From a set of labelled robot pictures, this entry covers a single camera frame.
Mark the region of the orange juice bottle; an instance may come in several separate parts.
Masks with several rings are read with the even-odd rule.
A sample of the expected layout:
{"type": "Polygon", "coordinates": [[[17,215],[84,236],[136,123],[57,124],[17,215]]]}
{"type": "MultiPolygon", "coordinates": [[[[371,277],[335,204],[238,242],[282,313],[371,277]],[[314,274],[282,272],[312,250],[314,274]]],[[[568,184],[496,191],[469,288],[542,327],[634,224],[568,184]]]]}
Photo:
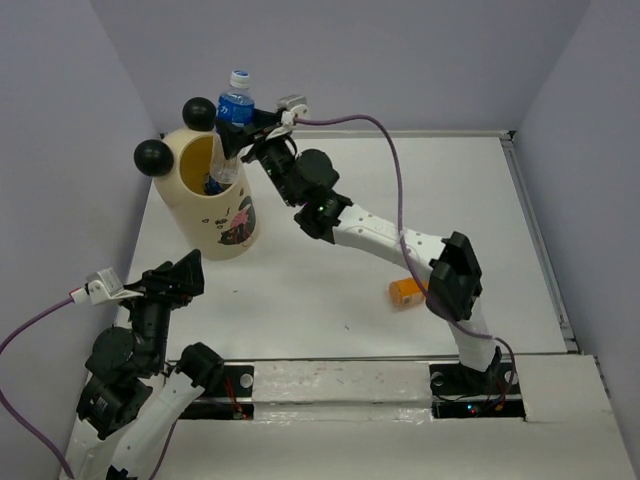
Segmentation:
{"type": "Polygon", "coordinates": [[[425,303],[425,295],[413,278],[390,282],[388,294],[391,304],[399,309],[425,303]]]}

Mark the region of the small blue label bottle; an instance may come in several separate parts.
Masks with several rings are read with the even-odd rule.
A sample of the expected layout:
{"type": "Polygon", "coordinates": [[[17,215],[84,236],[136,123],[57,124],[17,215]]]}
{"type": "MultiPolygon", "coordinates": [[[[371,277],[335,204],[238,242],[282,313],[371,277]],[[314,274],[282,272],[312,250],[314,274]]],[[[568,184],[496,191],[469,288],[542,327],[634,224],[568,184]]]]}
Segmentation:
{"type": "Polygon", "coordinates": [[[222,193],[224,187],[216,181],[209,173],[205,174],[202,182],[203,191],[208,196],[214,196],[222,193]]]}

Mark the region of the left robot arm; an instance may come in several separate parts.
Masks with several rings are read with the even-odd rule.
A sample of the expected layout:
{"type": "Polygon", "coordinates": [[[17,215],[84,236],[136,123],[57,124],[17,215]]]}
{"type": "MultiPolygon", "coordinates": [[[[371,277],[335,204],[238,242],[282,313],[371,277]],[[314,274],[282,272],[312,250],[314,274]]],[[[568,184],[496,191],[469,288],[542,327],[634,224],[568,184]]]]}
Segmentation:
{"type": "Polygon", "coordinates": [[[61,478],[140,478],[143,456],[194,400],[219,388],[224,361],[203,343],[185,347],[177,364],[166,367],[171,314],[204,289],[202,256],[194,249],[134,283],[123,284],[108,268],[71,292],[75,303],[118,304],[129,324],[94,340],[61,478]]]}

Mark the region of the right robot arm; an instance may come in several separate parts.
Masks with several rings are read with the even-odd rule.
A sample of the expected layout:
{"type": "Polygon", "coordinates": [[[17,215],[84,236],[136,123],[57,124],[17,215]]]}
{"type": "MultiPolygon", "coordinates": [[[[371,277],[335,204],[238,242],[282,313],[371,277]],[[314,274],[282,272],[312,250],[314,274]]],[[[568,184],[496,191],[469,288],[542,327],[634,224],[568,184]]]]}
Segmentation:
{"type": "Polygon", "coordinates": [[[407,229],[401,219],[380,218],[334,189],[339,174],[318,149],[297,152],[291,139],[304,123],[300,110],[259,111],[253,124],[215,122],[227,158],[258,162],[282,200],[297,208],[295,222],[311,238],[369,253],[404,267],[427,308],[446,321],[458,348],[460,379],[482,392],[497,378],[498,340],[481,311],[482,270],[467,236],[438,237],[407,229]]]}

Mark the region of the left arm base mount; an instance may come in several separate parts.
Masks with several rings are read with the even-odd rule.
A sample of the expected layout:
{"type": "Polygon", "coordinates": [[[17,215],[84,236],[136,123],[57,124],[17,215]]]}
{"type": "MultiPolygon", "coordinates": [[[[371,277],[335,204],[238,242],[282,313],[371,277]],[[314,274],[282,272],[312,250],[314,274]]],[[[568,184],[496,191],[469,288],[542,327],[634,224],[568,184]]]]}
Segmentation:
{"type": "Polygon", "coordinates": [[[224,366],[219,383],[194,400],[180,420],[244,421],[254,417],[253,387],[255,365],[230,362],[224,366]]]}

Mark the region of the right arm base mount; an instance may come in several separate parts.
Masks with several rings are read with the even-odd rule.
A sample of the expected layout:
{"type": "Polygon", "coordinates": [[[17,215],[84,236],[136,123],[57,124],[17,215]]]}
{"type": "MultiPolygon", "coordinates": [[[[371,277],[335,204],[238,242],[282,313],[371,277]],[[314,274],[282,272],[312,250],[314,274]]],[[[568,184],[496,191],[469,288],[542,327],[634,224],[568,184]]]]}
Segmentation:
{"type": "Polygon", "coordinates": [[[460,363],[429,365],[431,413],[435,419],[526,417],[517,374],[510,362],[484,376],[460,363]]]}

